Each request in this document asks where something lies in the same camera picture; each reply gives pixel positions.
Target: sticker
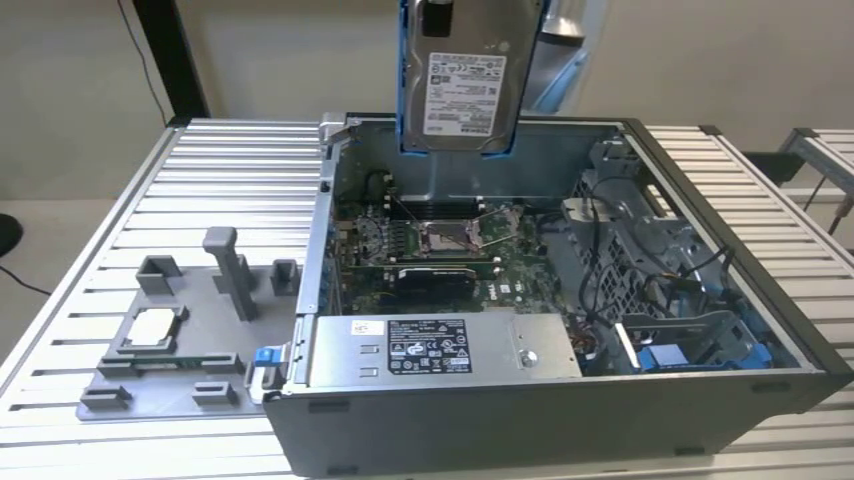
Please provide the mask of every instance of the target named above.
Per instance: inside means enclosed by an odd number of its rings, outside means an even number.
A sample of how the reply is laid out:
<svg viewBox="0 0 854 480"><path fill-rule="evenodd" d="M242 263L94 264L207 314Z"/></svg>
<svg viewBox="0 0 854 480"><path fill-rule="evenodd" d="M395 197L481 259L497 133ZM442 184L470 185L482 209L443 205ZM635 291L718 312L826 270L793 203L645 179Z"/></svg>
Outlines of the sticker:
<svg viewBox="0 0 854 480"><path fill-rule="evenodd" d="M391 320L389 371L394 375L471 373L465 320Z"/></svg>
<svg viewBox="0 0 854 480"><path fill-rule="evenodd" d="M430 54L425 135L493 135L506 64L495 55Z"/></svg>
<svg viewBox="0 0 854 480"><path fill-rule="evenodd" d="M382 320L354 320L350 326L351 335L386 335L386 322Z"/></svg>

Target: cable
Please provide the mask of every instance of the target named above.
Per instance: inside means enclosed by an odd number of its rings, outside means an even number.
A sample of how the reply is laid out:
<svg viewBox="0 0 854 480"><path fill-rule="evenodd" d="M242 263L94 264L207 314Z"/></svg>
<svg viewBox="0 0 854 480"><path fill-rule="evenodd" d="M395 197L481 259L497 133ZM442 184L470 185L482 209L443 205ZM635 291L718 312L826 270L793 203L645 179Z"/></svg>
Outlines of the cable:
<svg viewBox="0 0 854 480"><path fill-rule="evenodd" d="M590 190L587 191L586 196L593 196L594 193L597 192L597 188L599 187L599 185L602 185L606 182L610 182L611 180L634 180L634 179L635 179L634 177L630 177L627 175L611 175L609 177L605 177L599 179L597 183L593 184L593 187L590 187Z"/></svg>
<svg viewBox="0 0 854 480"><path fill-rule="evenodd" d="M830 228L828 229L828 234L833 235L837 233L837 228L840 228L840 222L842 221L842 217L838 215L833 219L833 223L830 224Z"/></svg>
<svg viewBox="0 0 854 480"><path fill-rule="evenodd" d="M682 278L687 278L687 276L694 273L695 271L698 271L701 268L703 268L705 266L707 266L712 262L714 262L718 257L721 255L724 255L725 253L728 253L730 251L730 247L728 245L721 247L721 250L718 250L716 252L716 254L709 257L703 262L699 263L699 265L694 265L694 267L689 268L685 272L682 272L682 274L679 275Z"/></svg>
<svg viewBox="0 0 854 480"><path fill-rule="evenodd" d="M122 5L122 0L116 0L119 4L119 11L122 12L122 20L124 20L124 26L128 29L128 35L131 36L131 41L134 42L134 47L136 48L136 53L139 53L139 59L143 62L143 72L146 73L146 83L148 84L148 91L151 92L151 97L155 99L155 103L158 104L158 110L160 110L160 120L163 120L163 127L167 126L166 121L166 113L163 111L163 105L160 105L160 99L158 98L158 94L155 93L155 87L151 83L151 74L148 73L148 63L146 62L146 55L143 55L143 49L139 48L139 43L136 42L136 37L134 36L134 30L131 29L131 22L128 21L128 16L124 13L124 5Z"/></svg>
<svg viewBox="0 0 854 480"><path fill-rule="evenodd" d="M825 181L828 180L828 177L822 177L822 179L818 181L818 185L816 185L816 190L813 190L813 193L810 194L810 198L808 199L806 203L804 204L804 211L806 212L810 208L810 205L813 205L813 200L816 200L816 195L818 195L818 191L822 189L822 185L825 185Z"/></svg>
<svg viewBox="0 0 854 480"><path fill-rule="evenodd" d="M10 277L12 277L12 280L15 280L15 283L18 283L22 287L28 288L30 290L32 290L34 292L39 292L43 295L47 295L48 297L51 296L51 292L48 292L47 290L43 290L39 287L34 287L32 285L30 285L26 281L23 281L20 279L20 277L18 275L15 275L15 273L12 273L12 271L6 268L3 265L0 265L0 272L6 273Z"/></svg>

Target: blue latch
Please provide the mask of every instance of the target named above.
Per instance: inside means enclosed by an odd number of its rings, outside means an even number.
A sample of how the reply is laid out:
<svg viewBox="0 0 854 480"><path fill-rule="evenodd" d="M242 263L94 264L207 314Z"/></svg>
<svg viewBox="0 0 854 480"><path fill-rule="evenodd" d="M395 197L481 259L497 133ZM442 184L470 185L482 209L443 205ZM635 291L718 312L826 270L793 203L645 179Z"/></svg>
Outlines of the blue latch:
<svg viewBox="0 0 854 480"><path fill-rule="evenodd" d="M255 351L256 367L278 367L282 363L282 347L262 347Z"/></svg>

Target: slatted metal table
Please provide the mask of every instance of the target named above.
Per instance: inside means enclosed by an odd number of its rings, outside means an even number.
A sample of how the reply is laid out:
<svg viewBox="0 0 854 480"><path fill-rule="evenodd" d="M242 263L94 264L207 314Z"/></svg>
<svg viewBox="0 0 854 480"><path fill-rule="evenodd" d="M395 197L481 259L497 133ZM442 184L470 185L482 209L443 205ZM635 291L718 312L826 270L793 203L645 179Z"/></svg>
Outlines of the slatted metal table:
<svg viewBox="0 0 854 480"><path fill-rule="evenodd" d="M131 304L146 255L212 266L199 247L204 229L234 225L251 264L282 256L302 262L318 128L195 120L166 131L0 369L2 478L294 478L264 417L83 424L75 405ZM854 362L854 260L722 136L697 127L651 132ZM850 478L853 468L854 389L845 389L812 412L768 420L714 457L418 478L821 479Z"/></svg>
<svg viewBox="0 0 854 480"><path fill-rule="evenodd" d="M854 195L854 130L796 128L781 150L797 153L848 195Z"/></svg>

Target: black cable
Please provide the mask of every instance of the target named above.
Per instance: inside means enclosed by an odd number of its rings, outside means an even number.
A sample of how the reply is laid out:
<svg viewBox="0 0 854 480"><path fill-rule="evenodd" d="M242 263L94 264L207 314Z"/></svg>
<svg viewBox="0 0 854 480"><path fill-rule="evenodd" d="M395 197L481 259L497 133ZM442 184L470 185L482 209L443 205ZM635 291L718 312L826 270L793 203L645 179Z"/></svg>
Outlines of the black cable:
<svg viewBox="0 0 854 480"><path fill-rule="evenodd" d="M830 224L830 228L828 229L828 234L833 235L837 233L837 228L840 228L840 222L842 221L842 217L836 216L833 219L833 223Z"/></svg>
<svg viewBox="0 0 854 480"><path fill-rule="evenodd" d="M721 257L721 255L724 255L725 253L728 253L730 251L730 247L728 245L721 247L721 250L718 250L716 252L716 254L709 257L703 262L699 263L699 265L695 265L694 267L689 268L685 272L682 272L682 274L679 274L679 276L682 278L687 278L687 276L694 273L695 271L698 271L701 268L703 268L705 266L707 266L712 262L714 262L718 257Z"/></svg>
<svg viewBox="0 0 854 480"><path fill-rule="evenodd" d="M599 179L597 181L597 183L593 184L593 187L590 187L590 190L587 191L587 196L593 196L597 192L597 188L599 188L599 185L602 185L606 182L610 182L611 180L634 180L634 177L626 176L626 175L611 175L609 177L605 177L602 179Z"/></svg>
<svg viewBox="0 0 854 480"><path fill-rule="evenodd" d="M810 198L804 204L805 212L809 210L810 205L813 205L813 200L816 200L816 195L818 195L818 191L822 189L822 185L825 185L825 180L828 180L828 177L822 177L822 179L818 181L818 185L816 185L816 190L813 190L813 193L810 194Z"/></svg>
<svg viewBox="0 0 854 480"><path fill-rule="evenodd" d="M12 277L12 280L15 280L15 282L24 288L28 288L30 290L32 290L34 292L39 292L43 295L47 295L48 297L51 296L51 292L48 292L47 290L43 290L39 287L34 287L32 285L30 285L26 281L23 281L20 279L20 277L18 275L15 275L15 273L12 273L12 271L6 268L3 265L0 265L0 272L6 273L10 277Z"/></svg>
<svg viewBox="0 0 854 480"><path fill-rule="evenodd" d="M730 250L726 257L724 257L724 264L721 265L721 287L724 290L730 289L730 275L728 271L730 270L730 265L733 264L733 260L736 259L736 250Z"/></svg>
<svg viewBox="0 0 854 480"><path fill-rule="evenodd" d="M148 83L148 91L151 92L151 97L155 99L155 103L158 104L158 110L160 110L160 120L163 120L163 127L166 128L166 113L163 111L163 105L160 105L160 99L158 98L158 94L155 93L155 87L151 83L151 74L148 73L148 63L146 62L146 55L143 55L143 49L139 48L139 43L136 42L136 37L134 36L134 30L131 29L131 22L128 21L128 16L124 13L124 5L122 5L122 0L116 0L119 4L119 11L122 12L122 20L124 20L124 26L128 29L128 35L131 36L131 41L134 42L134 47L136 48L136 53L139 53L139 59L143 62L143 72L146 73L146 83Z"/></svg>

